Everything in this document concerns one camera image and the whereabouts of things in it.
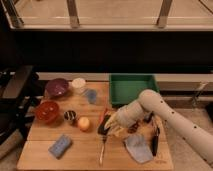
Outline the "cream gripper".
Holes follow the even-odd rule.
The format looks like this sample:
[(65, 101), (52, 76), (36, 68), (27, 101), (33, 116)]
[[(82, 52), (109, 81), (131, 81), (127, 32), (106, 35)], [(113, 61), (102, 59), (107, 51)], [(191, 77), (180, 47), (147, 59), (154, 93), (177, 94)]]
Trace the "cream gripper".
[(104, 125), (104, 128), (108, 130), (109, 135), (117, 136), (121, 131), (121, 126), (119, 125), (116, 114), (112, 114), (110, 118)]

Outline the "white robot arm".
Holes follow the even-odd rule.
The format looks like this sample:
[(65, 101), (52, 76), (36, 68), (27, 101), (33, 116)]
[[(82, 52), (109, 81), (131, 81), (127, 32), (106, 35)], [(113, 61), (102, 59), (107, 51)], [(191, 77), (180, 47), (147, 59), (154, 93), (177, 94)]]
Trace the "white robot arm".
[(129, 128), (147, 113), (165, 120), (213, 168), (213, 135), (172, 109), (154, 90), (143, 90), (137, 99), (114, 112), (104, 124), (110, 134)]

